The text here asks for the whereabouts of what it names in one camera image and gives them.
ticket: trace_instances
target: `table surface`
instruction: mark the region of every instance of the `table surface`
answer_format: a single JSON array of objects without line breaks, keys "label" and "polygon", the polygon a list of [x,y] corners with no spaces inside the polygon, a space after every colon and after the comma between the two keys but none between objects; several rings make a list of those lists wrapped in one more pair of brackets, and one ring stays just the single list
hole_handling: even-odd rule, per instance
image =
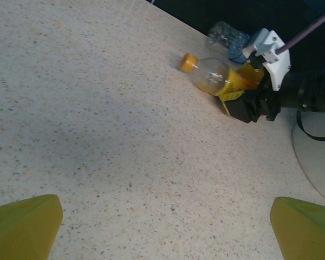
[{"label": "table surface", "polygon": [[281,259],[274,198],[325,205],[291,112],[242,123],[177,70],[204,41],[144,0],[0,1],[0,205],[59,196],[50,259]]}]

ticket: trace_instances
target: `bottle cap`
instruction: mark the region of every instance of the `bottle cap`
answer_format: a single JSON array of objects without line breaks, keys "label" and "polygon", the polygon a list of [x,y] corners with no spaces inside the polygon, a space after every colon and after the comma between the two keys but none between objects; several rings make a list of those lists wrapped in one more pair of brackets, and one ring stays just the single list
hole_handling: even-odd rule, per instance
[{"label": "bottle cap", "polygon": [[192,72],[196,66],[197,58],[190,53],[184,55],[183,59],[180,62],[180,69],[185,72]]}]

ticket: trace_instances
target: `clear plastic bottle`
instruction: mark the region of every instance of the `clear plastic bottle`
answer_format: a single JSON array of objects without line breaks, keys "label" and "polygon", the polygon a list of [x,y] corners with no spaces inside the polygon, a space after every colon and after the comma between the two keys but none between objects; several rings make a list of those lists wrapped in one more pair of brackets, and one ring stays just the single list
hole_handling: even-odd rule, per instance
[{"label": "clear plastic bottle", "polygon": [[180,62],[180,69],[190,73],[190,79],[198,89],[213,96],[257,87],[257,83],[242,77],[216,58],[198,60],[187,53]]},{"label": "clear plastic bottle", "polygon": [[216,23],[208,33],[206,46],[217,53],[227,51],[229,60],[238,64],[244,64],[247,58],[242,49],[248,44],[250,36],[236,30],[227,23],[221,21]]}]

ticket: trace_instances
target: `empty water bottle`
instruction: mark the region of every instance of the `empty water bottle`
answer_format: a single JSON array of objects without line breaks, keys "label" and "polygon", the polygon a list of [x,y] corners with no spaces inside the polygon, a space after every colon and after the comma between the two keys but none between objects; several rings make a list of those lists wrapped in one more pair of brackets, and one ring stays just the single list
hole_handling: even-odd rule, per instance
[{"label": "empty water bottle", "polygon": [[236,30],[225,22],[216,23],[208,33],[207,47],[217,53],[227,52],[229,60],[238,64],[244,64],[247,58],[242,49],[249,42],[250,36]]}]

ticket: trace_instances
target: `purple cable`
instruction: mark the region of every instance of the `purple cable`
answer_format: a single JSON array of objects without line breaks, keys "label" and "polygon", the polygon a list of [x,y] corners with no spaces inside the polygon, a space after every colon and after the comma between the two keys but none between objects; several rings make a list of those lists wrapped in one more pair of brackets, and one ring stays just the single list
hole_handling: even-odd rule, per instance
[{"label": "purple cable", "polygon": [[276,49],[276,54],[279,55],[282,52],[290,49],[296,43],[298,43],[300,40],[305,38],[312,31],[314,31],[316,28],[318,28],[320,25],[322,25],[324,22],[325,22],[325,14],[322,17],[320,17],[318,20],[316,20],[314,23],[312,23],[309,27],[307,27],[302,32],[300,32],[298,35],[296,35],[294,38],[292,38],[286,45],[280,47],[279,49]]}]

